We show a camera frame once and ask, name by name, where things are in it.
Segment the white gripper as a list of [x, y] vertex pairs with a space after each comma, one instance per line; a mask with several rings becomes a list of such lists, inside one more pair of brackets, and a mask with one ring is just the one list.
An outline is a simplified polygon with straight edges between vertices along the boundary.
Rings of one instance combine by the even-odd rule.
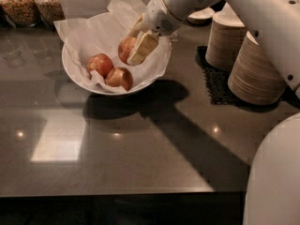
[[158, 36], [170, 36], [180, 26], [181, 22], [171, 14], [163, 0], [151, 0], [144, 14], [138, 18], [127, 34], [129, 37], [137, 38], [127, 63], [130, 66], [140, 65], [158, 46]]

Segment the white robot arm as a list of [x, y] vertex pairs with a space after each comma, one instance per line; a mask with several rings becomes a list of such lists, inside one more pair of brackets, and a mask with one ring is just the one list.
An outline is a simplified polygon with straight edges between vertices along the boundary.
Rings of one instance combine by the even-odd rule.
[[[128, 62], [142, 61], [194, 10], [219, 0], [151, 0], [130, 29], [138, 39]], [[284, 81], [300, 89], [300, 4], [296, 0], [225, 0]], [[243, 225], [300, 225], [300, 113], [262, 141], [247, 183]]]

